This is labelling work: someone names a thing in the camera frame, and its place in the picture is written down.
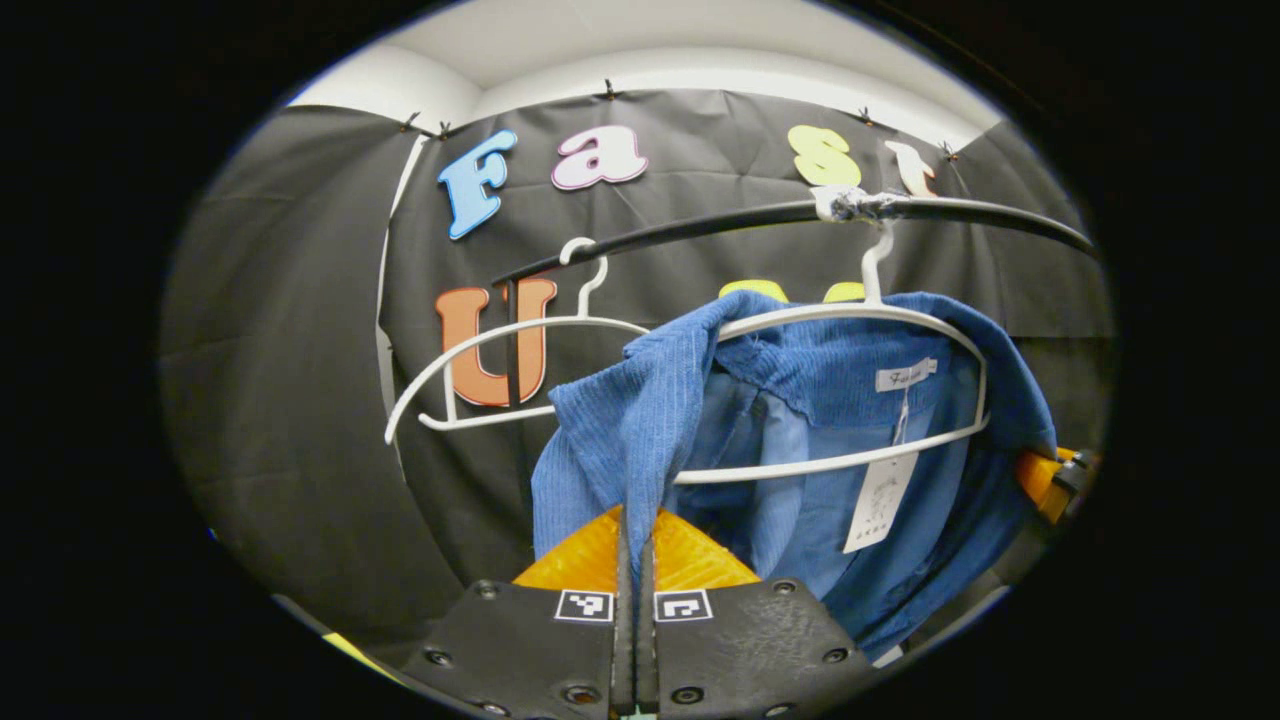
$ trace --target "black fabric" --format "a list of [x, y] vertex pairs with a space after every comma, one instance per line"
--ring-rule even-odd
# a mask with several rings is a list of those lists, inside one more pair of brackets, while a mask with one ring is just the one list
[[938, 609], [928, 620], [920, 624], [900, 646], [902, 652], [913, 652], [923, 647], [929, 639], [937, 637], [960, 620], [964, 614], [987, 598], [991, 593], [1005, 587], [1005, 582], [995, 570], [987, 570], [956, 594], [950, 602]]
[[1101, 450], [1119, 368], [1112, 337], [1015, 337], [1044, 401], [1060, 447]]
[[164, 415], [197, 507], [344, 635], [461, 591], [380, 437], [378, 269], [415, 137], [355, 110], [275, 114], [193, 208], [163, 306]]
[[[625, 183], [599, 182], [577, 191], [553, 186], [557, 146], [585, 129], [621, 124], [637, 135], [649, 165]], [[492, 278], [556, 255], [570, 238], [609, 240], [639, 228], [718, 211], [812, 199], [795, 168], [787, 131], [797, 124], [829, 128], [850, 145], [869, 192], [904, 191], [886, 141], [915, 147], [934, 169], [929, 181], [943, 197], [973, 197], [1039, 211], [1087, 231], [1065, 191], [1041, 159], [1007, 126], [961, 149], [948, 161], [933, 143], [818, 105], [758, 95], [705, 91], [626, 92], [616, 100], [584, 96], [521, 108], [429, 141], [392, 218], [379, 323], [393, 345], [394, 391], [443, 350], [436, 299], [460, 287], [489, 290], [480, 331], [507, 323]], [[451, 241], [453, 219], [442, 169], [502, 129], [518, 141], [502, 156], [507, 179], [486, 188], [499, 210]], [[938, 222], [901, 222], [893, 254], [882, 263], [886, 293], [929, 291], [972, 305], [1010, 334], [1036, 338], [1029, 365], [1051, 400], [1064, 438], [1097, 446], [1108, 401], [1102, 359], [1111, 319], [1097, 263], [1053, 241], [1016, 231]], [[863, 223], [799, 223], [733, 231], [617, 255], [605, 284], [591, 297], [595, 315], [657, 327], [714, 300], [724, 283], [777, 282], [788, 299], [818, 302], [828, 287], [861, 279], [861, 255], [876, 242]], [[558, 284], [548, 315], [572, 314], [577, 288], [595, 273], [584, 264], [545, 273]], [[547, 404], [547, 389], [598, 372], [621, 359], [630, 336], [603, 328], [547, 331], [547, 373], [526, 407]], [[481, 363], [506, 372], [503, 342], [480, 347]], [[444, 418], [440, 382], [415, 397], [397, 433], [406, 479], [419, 507], [463, 583], [511, 579], [532, 561], [531, 520], [521, 492], [529, 478], [517, 455], [538, 457], [556, 429], [552, 416], [513, 427], [448, 433], [415, 420], [420, 411]], [[457, 402], [460, 418], [493, 410]]]

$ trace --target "pink letter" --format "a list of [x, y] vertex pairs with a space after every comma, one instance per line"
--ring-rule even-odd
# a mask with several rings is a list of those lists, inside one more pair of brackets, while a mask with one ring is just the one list
[[649, 167], [649, 159], [640, 156], [635, 131], [623, 126], [580, 132], [561, 143], [559, 154], [568, 155], [552, 170], [552, 182], [561, 190], [582, 190], [602, 179], [625, 182]]

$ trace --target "yellow letter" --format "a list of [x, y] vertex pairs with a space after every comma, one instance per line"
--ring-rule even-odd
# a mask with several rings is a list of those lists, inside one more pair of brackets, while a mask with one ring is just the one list
[[863, 172], [849, 152], [849, 143], [833, 131], [796, 126], [787, 132], [796, 151], [796, 169], [809, 184], [858, 184]]
[[768, 295], [780, 302], [790, 302], [787, 293], [782, 292], [782, 286], [773, 281], [735, 281], [722, 287], [718, 297], [724, 297], [735, 290], [751, 290], [760, 295]]
[[851, 302], [854, 300], [867, 300], [867, 291], [863, 283], [836, 283], [827, 288], [827, 297], [823, 302]]

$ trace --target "white plastic hanger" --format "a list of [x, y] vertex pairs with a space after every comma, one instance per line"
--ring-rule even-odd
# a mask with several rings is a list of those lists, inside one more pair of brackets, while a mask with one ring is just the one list
[[[584, 245], [591, 245], [595, 241], [589, 237], [577, 237], [568, 241], [567, 243], [564, 243], [564, 247], [561, 249], [561, 256], [559, 256], [561, 264], [568, 263], [568, 259], [573, 254], [573, 250]], [[544, 407], [534, 407], [529, 410], [512, 410], [508, 413], [497, 413], [494, 415], [485, 415], [481, 418], [468, 418], [458, 420], [458, 411], [456, 405], [457, 401], [453, 392], [453, 359], [483, 342], [488, 342], [495, 337], [507, 336], [511, 333], [518, 333], [520, 331], [525, 331], [529, 328], [543, 328], [548, 325], [604, 325], [609, 328], [621, 328], [625, 331], [631, 331], [636, 334], [646, 334], [649, 331], [646, 328], [641, 328], [640, 325], [634, 325], [631, 323], [626, 323], [622, 320], [614, 320], [612, 318], [593, 318], [591, 315], [588, 314], [591, 291], [604, 284], [604, 278], [609, 274], [608, 258], [602, 256], [599, 258], [599, 260], [596, 260], [596, 263], [600, 268], [599, 272], [596, 272], [595, 277], [591, 278], [588, 283], [582, 286], [581, 290], [577, 291], [576, 315], [566, 315], [559, 318], [538, 318], [534, 320], [525, 320], [522, 323], [512, 323], [509, 325], [503, 325], [500, 328], [494, 328], [489, 332], [480, 333], [470, 340], [454, 345], [448, 350], [448, 352], [436, 357], [430, 365], [428, 365], [421, 373], [419, 373], [417, 377], [413, 378], [413, 382], [411, 382], [408, 387], [404, 388], [404, 392], [401, 393], [399, 400], [396, 401], [396, 406], [392, 409], [390, 416], [387, 419], [387, 432], [383, 434], [383, 439], [387, 442], [387, 445], [390, 445], [392, 438], [396, 437], [396, 425], [399, 424], [401, 415], [403, 415], [404, 409], [408, 407], [410, 400], [412, 400], [412, 397], [417, 395], [417, 391], [422, 389], [422, 386], [426, 384], [426, 380], [431, 379], [431, 377], [434, 377], [438, 372], [440, 372], [442, 368], [444, 369], [444, 413], [447, 419], [438, 420], [435, 418], [431, 418], [426, 413], [420, 413], [417, 415], [417, 419], [424, 425], [431, 429], [457, 430], [461, 428], [475, 428], [479, 425], [509, 423], [512, 420], [536, 418], [539, 415], [553, 415], [556, 413], [556, 409], [553, 406], [547, 405]]]
[[[818, 191], [823, 188], [815, 187], [813, 190], [814, 195], [819, 197], [819, 206], [822, 206], [823, 197], [819, 195]], [[730, 323], [724, 323], [724, 325], [721, 327], [719, 340], [726, 341], [748, 333], [753, 333], [755, 331], [772, 328], [774, 325], [783, 325], [787, 323], [796, 323], [801, 320], [829, 319], [829, 318], [878, 318], [886, 320], [899, 320], [902, 323], [911, 323], [915, 325], [924, 325], [929, 329], [937, 331], [955, 340], [978, 359], [978, 364], [980, 368], [980, 373], [978, 377], [978, 410], [974, 414], [973, 424], [966, 428], [961, 428], [947, 433], [941, 433], [937, 436], [927, 437], [923, 439], [902, 445], [883, 447], [881, 450], [869, 450], [865, 452], [854, 452], [851, 455], [837, 455], [835, 457], [823, 457], [820, 460], [805, 460], [801, 462], [780, 462], [776, 465], [758, 465], [754, 468], [723, 468], [718, 470], [684, 470], [676, 475], [675, 478], [676, 484], [764, 480], [771, 478], [786, 478], [791, 475], [803, 475], [808, 473], [823, 473], [827, 470], [854, 468], [856, 465], [865, 465], [868, 462], [888, 460], [891, 457], [899, 457], [902, 455], [919, 452], [922, 450], [928, 450], [931, 447], [937, 447], [940, 445], [946, 445], [948, 442], [954, 442], [960, 438], [969, 437], [974, 433], [982, 432], [982, 429], [987, 427], [987, 423], [991, 420], [989, 413], [983, 415], [983, 405], [987, 397], [987, 359], [978, 350], [978, 346], [975, 346], [973, 341], [965, 337], [960, 331], [955, 329], [947, 323], [943, 323], [937, 318], [925, 315], [924, 313], [916, 313], [915, 310], [905, 310], [902, 307], [893, 307], [890, 305], [884, 305], [881, 301], [879, 274], [877, 273], [877, 263], [888, 256], [888, 254], [893, 250], [892, 220], [882, 220], [879, 223], [879, 228], [881, 228], [879, 242], [863, 255], [863, 287], [867, 295], [867, 299], [863, 302], [828, 302], [822, 305], [806, 305], [803, 307], [786, 307], [783, 310], [774, 310], [773, 313], [764, 313], [762, 315], [754, 315], [751, 318], [733, 320]]]

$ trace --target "clothing rail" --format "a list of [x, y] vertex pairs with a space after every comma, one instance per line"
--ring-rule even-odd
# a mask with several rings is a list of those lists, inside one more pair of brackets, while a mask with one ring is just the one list
[[[822, 197], [819, 192], [822, 190], [826, 188], [813, 188], [814, 195]], [[603, 255], [630, 252], [678, 240], [690, 240], [735, 229], [812, 220], [842, 222], [860, 219], [878, 222], [901, 219], [973, 223], [1028, 232], [1061, 242], [1091, 258], [1098, 258], [1097, 247], [1079, 232], [1057, 220], [1027, 210], [959, 197], [910, 197], [888, 192], [868, 195], [858, 187], [850, 187], [844, 191], [836, 187], [831, 190], [837, 193], [831, 196], [829, 210], [826, 213], [822, 211], [824, 206], [820, 200], [818, 202], [813, 200], [796, 200], [794, 202], [748, 208], [717, 215], [707, 215], [704, 218], [676, 220], [580, 247], [566, 263], [562, 263], [558, 255], [544, 258], [494, 278], [493, 284], [495, 287], [507, 286], [507, 319], [515, 323], [518, 320], [520, 281], [538, 273], [579, 265]], [[517, 361], [516, 341], [516, 336], [507, 338], [507, 402], [509, 407], [516, 407], [520, 404], [520, 363]]]

